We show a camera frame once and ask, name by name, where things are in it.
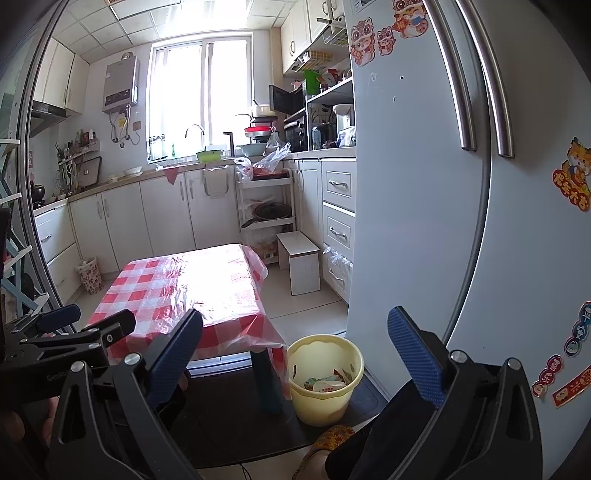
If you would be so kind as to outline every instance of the drawer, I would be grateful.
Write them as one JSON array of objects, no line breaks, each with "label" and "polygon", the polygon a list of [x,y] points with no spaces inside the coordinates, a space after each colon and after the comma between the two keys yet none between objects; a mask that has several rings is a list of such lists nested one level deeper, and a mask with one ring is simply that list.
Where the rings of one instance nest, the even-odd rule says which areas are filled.
[{"label": "drawer", "polygon": [[325,202],[355,211],[357,162],[322,161],[322,196]]},{"label": "drawer", "polygon": [[324,243],[353,261],[355,214],[329,203],[323,203]]},{"label": "drawer", "polygon": [[67,205],[35,217],[35,225],[46,262],[53,260],[75,242]]},{"label": "drawer", "polygon": [[349,303],[352,273],[353,267],[343,257],[335,258],[334,250],[322,255],[324,281],[347,303]]},{"label": "drawer", "polygon": [[53,283],[61,301],[66,304],[80,287],[80,275],[74,269],[80,263],[80,254],[76,244],[71,245],[47,264]]}]

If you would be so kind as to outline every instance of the red sticker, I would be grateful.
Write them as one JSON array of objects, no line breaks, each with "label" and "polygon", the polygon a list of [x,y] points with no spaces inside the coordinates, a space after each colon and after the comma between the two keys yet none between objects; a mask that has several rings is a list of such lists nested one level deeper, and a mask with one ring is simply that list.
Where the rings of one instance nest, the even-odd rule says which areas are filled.
[{"label": "red sticker", "polygon": [[556,408],[568,403],[591,384],[591,365],[573,378],[569,383],[552,394]]}]

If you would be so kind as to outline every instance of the white container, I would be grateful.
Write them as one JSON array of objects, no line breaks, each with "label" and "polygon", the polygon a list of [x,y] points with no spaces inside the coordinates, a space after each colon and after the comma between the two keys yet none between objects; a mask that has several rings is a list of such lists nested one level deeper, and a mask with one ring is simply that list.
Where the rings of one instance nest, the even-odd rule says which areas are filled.
[{"label": "white container", "polygon": [[[353,389],[363,377],[365,363],[359,349],[335,335],[310,335],[292,344],[287,349],[287,356],[290,391],[298,418],[313,427],[338,422],[347,410]],[[350,373],[351,383],[328,393],[306,390],[302,386],[311,377],[333,375],[333,369]]]}]

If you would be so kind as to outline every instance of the floral trash can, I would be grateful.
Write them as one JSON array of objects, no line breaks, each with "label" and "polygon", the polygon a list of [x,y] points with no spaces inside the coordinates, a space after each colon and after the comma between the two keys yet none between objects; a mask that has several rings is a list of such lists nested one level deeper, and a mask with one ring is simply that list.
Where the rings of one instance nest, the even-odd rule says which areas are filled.
[{"label": "floral trash can", "polygon": [[82,284],[88,293],[94,295],[103,289],[103,280],[100,277],[96,257],[84,260],[80,265],[76,266],[76,271],[80,274]]}]

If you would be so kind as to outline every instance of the table leg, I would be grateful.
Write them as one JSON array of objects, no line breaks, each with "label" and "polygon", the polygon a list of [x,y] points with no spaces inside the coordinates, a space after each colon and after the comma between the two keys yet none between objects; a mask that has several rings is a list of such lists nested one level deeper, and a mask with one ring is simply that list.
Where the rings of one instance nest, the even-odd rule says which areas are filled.
[{"label": "table leg", "polygon": [[275,371],[267,350],[251,352],[252,372],[261,408],[266,413],[278,414],[283,410],[281,397],[275,387]]}]

